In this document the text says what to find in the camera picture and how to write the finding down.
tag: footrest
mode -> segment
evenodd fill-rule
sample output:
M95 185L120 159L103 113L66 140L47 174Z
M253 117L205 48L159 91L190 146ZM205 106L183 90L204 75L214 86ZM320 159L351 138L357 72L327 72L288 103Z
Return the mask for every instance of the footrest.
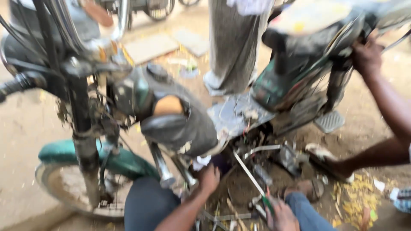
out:
M344 125L345 119L338 111L329 112L314 120L317 127L324 133L330 133Z

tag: dark trousers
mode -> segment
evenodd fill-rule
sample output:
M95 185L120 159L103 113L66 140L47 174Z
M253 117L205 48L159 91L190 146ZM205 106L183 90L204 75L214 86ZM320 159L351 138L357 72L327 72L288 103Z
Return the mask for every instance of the dark trousers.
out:
M301 231L335 231L302 193L290 193L285 202L297 217ZM179 205L180 199L170 189L161 188L153 178L139 178L126 199L125 231L154 231Z

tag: green mudguard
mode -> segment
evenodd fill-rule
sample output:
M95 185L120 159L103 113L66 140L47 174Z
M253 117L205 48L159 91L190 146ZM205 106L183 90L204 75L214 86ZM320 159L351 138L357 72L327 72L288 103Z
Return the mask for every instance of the green mudguard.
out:
M110 150L110 145L102 142L100 148L100 142L96 142L101 164ZM78 164L74 143L71 139L46 144L39 153L39 159L43 164ZM113 174L123 175L130 180L144 176L160 180L160 176L153 165L123 148L120 148L118 155L110 155L106 169Z

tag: fuel tank cap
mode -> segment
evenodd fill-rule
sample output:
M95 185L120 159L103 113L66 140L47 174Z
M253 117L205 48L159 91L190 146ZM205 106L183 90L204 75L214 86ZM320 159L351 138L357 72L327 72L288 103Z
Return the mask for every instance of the fuel tank cap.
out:
M159 82L168 82L169 74L161 65L148 63L147 64L148 73L152 74L154 78Z

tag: foot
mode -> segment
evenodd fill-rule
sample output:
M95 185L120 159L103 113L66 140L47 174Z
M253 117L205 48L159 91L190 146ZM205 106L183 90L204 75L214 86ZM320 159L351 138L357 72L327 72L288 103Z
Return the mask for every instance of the foot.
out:
M326 148L315 143L309 143L305 151L310 155L310 159L328 171L334 177L346 183L354 181L353 171L343 164Z
M317 201L324 194L324 185L317 179L303 180L298 182L296 186L284 188L282 192L282 195L278 195L278 197L283 200L292 192L300 192L304 194L309 201Z

